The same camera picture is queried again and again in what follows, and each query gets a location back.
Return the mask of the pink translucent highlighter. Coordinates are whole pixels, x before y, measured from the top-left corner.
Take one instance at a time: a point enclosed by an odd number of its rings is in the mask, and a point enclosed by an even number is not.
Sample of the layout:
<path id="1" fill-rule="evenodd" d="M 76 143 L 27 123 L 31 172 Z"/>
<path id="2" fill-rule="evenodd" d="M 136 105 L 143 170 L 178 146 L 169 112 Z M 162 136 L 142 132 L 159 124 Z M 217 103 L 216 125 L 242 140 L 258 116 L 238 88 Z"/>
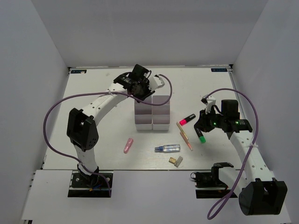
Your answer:
<path id="1" fill-rule="evenodd" d="M 128 139 L 128 141 L 127 141 L 127 143 L 126 143 L 126 145 L 125 145 L 125 147 L 124 147 L 124 150 L 123 150 L 123 152 L 124 152 L 125 154 L 128 153 L 128 151 L 130 150 L 130 148 L 131 148 L 133 142 L 134 142 L 134 140 L 133 140 L 132 138 L 129 138 L 129 139 Z"/>

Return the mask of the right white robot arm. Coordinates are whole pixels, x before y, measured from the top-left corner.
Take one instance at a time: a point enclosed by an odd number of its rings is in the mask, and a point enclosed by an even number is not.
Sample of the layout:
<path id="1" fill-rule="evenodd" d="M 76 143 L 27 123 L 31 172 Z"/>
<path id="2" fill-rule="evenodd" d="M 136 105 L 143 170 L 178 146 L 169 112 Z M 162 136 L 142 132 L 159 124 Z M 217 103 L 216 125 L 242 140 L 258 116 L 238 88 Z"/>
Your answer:
<path id="1" fill-rule="evenodd" d="M 278 215 L 284 204 L 287 186 L 278 181 L 266 166 L 254 139 L 253 129 L 240 118 L 238 101 L 225 99 L 219 109 L 214 97 L 204 97 L 205 109 L 199 112 L 194 128 L 201 132 L 221 129 L 234 146 L 242 162 L 240 171 L 228 162 L 212 166 L 210 181 L 216 186 L 227 185 L 238 197 L 246 216 Z"/>

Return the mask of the yellow slim highlighter pen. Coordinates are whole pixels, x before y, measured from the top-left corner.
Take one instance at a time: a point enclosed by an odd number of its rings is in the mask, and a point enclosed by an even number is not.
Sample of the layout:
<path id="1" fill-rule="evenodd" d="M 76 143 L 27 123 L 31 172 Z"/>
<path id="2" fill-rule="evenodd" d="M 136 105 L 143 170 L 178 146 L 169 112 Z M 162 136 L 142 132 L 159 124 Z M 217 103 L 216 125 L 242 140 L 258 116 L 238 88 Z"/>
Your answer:
<path id="1" fill-rule="evenodd" d="M 179 128 L 180 132 L 182 133 L 183 137 L 184 137 L 186 140 L 188 140 L 188 137 L 187 137 L 186 133 L 184 132 L 184 130 L 183 130 L 182 126 L 180 125 L 180 123 L 179 123 L 179 122 L 176 122 L 176 125 L 177 125 L 177 127 Z"/>

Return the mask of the black green-capped highlighter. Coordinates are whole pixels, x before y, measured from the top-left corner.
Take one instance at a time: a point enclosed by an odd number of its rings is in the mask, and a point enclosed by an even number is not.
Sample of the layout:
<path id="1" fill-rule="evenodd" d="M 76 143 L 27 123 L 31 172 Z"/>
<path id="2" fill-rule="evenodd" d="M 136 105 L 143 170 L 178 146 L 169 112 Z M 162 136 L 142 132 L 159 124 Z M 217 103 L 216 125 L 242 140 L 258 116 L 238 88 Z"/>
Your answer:
<path id="1" fill-rule="evenodd" d="M 194 127 L 194 130 L 195 130 L 195 132 L 196 132 L 196 134 L 197 134 L 197 136 L 198 136 L 200 142 L 201 142 L 201 143 L 206 143 L 206 139 L 205 139 L 205 137 L 204 137 L 202 131 L 201 131 L 199 128 L 197 128 L 197 127 Z"/>

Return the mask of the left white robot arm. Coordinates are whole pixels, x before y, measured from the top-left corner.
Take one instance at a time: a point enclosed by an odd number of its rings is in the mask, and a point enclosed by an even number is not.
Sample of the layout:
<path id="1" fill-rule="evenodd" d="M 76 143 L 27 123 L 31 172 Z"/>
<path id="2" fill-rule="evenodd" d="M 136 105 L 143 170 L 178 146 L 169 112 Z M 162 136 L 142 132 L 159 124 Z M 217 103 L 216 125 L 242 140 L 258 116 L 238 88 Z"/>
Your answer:
<path id="1" fill-rule="evenodd" d="M 133 96 L 144 100 L 155 92 L 149 80 L 150 70 L 136 64 L 131 72 L 116 77 L 107 94 L 97 97 L 82 109 L 73 108 L 69 113 L 67 136 L 74 145 L 79 159 L 78 171 L 88 186 L 98 183 L 99 168 L 95 161 L 94 146 L 99 140 L 97 125 L 120 102 Z"/>

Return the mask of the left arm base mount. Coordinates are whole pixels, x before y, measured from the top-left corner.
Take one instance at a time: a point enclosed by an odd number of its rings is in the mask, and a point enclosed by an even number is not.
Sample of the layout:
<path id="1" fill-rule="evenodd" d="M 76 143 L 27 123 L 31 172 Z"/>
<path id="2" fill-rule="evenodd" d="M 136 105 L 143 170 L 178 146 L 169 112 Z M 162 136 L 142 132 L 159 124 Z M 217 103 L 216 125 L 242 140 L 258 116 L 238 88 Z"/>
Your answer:
<path id="1" fill-rule="evenodd" d="M 113 184 L 113 172 L 101 173 L 104 177 L 91 175 L 89 179 L 78 171 L 71 175 L 68 189 L 69 198 L 110 198 Z"/>

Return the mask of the clear blue-capped spray bottle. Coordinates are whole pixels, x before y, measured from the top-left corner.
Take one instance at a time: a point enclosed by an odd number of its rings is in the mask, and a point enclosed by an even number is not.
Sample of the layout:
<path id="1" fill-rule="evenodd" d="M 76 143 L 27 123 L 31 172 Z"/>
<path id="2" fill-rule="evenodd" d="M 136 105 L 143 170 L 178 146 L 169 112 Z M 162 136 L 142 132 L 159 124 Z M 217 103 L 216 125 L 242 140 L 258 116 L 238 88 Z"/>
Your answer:
<path id="1" fill-rule="evenodd" d="M 177 153 L 180 152 L 180 145 L 179 144 L 172 144 L 172 145 L 163 145 L 159 147 L 155 147 L 155 153 Z"/>

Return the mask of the black pink-capped highlighter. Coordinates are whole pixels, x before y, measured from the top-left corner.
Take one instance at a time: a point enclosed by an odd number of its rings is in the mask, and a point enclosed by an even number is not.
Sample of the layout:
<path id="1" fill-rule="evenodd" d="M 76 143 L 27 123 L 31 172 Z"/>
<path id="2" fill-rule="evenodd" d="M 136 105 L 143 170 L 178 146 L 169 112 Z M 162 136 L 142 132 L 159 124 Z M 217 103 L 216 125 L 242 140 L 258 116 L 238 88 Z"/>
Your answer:
<path id="1" fill-rule="evenodd" d="M 179 124 L 181 126 L 184 126 L 185 124 L 187 124 L 188 122 L 190 122 L 191 120 L 193 120 L 195 118 L 196 118 L 196 115 L 191 114 L 191 115 L 187 116 L 186 118 L 182 119 L 181 121 L 179 121 Z"/>

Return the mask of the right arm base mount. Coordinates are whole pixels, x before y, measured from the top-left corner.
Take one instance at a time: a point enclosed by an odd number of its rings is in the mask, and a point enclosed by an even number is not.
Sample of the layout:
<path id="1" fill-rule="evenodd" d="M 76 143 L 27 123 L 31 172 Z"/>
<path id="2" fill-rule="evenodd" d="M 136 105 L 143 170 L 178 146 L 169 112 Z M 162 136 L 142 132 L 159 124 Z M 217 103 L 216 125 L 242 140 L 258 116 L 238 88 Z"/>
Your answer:
<path id="1" fill-rule="evenodd" d="M 195 182 L 195 193 L 197 199 L 220 199 L 226 196 L 230 190 L 228 186 L 219 179 L 220 168 L 233 168 L 228 162 L 215 163 L 208 172 L 195 171 L 190 178 Z"/>

